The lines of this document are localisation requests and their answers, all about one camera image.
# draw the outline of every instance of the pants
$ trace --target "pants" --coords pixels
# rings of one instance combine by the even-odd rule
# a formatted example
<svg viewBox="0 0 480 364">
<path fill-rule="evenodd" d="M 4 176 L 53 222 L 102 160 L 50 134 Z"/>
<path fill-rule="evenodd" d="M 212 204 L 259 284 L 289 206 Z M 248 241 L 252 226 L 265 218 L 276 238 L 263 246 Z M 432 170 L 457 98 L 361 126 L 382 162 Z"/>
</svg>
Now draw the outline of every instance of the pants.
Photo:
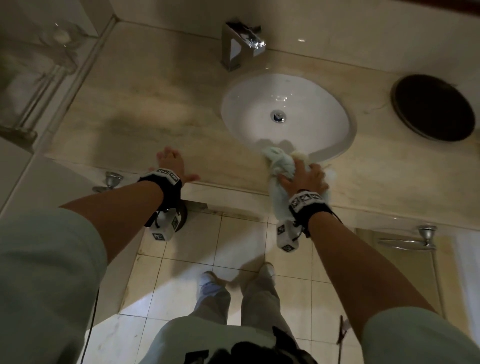
<svg viewBox="0 0 480 364">
<path fill-rule="evenodd" d="M 210 283 L 202 287 L 200 297 L 190 316 L 226 325 L 229 306 L 230 293 L 225 287 Z M 294 339 L 280 313 L 280 299 L 270 277 L 259 275 L 248 285 L 241 303 L 241 325 L 272 334 L 272 326 L 276 326 Z"/>
</svg>

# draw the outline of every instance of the sink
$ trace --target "sink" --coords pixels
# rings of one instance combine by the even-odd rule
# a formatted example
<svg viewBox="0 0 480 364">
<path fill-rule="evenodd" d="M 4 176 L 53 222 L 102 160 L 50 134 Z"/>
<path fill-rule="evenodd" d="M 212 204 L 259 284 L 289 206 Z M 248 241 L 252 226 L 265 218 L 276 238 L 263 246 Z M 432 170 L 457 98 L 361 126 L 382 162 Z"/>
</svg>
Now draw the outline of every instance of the sink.
<svg viewBox="0 0 480 364">
<path fill-rule="evenodd" d="M 339 156 L 352 144 L 356 127 L 342 105 L 312 81 L 267 73 L 231 87 L 221 114 L 232 135 L 261 151 L 278 146 L 307 154 L 313 162 Z"/>
</svg>

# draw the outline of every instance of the vanity countertop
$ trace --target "vanity countertop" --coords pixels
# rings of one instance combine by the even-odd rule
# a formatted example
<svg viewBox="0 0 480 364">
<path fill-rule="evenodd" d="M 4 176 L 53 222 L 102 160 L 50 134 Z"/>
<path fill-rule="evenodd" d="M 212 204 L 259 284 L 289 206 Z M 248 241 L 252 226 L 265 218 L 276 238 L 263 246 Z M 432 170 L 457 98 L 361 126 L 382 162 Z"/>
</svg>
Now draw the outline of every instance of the vanity countertop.
<svg viewBox="0 0 480 364">
<path fill-rule="evenodd" d="M 238 70 L 219 62 L 220 41 L 118 23 L 81 86 L 47 155 L 142 173 L 165 145 L 208 184 L 267 193 L 265 159 L 237 141 L 220 117 L 227 86 L 266 70 L 312 80 L 357 123 L 336 171 L 332 205 L 480 230 L 480 145 L 413 133 L 389 101 L 401 75 L 267 51 Z"/>
</svg>

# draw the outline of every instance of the faucet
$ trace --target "faucet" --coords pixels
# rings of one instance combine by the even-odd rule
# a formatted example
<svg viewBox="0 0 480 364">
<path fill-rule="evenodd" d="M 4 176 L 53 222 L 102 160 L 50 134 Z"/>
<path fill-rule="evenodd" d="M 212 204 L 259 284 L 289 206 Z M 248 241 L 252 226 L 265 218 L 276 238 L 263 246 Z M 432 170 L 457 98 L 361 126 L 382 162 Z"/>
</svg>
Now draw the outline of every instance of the faucet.
<svg viewBox="0 0 480 364">
<path fill-rule="evenodd" d="M 256 57 L 266 49 L 257 34 L 261 26 L 248 27 L 234 18 L 222 26 L 222 64 L 230 72 L 240 67 L 245 58 Z"/>
</svg>

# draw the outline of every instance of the sink drain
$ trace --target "sink drain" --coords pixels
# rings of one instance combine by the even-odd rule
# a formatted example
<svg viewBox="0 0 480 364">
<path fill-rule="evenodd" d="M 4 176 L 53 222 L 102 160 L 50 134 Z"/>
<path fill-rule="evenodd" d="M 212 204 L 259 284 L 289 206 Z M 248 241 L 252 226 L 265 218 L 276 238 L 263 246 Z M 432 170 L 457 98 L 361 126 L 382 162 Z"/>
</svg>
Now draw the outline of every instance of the sink drain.
<svg viewBox="0 0 480 364">
<path fill-rule="evenodd" d="M 270 118 L 275 122 L 281 123 L 287 119 L 287 115 L 282 110 L 273 110 L 270 113 Z"/>
</svg>

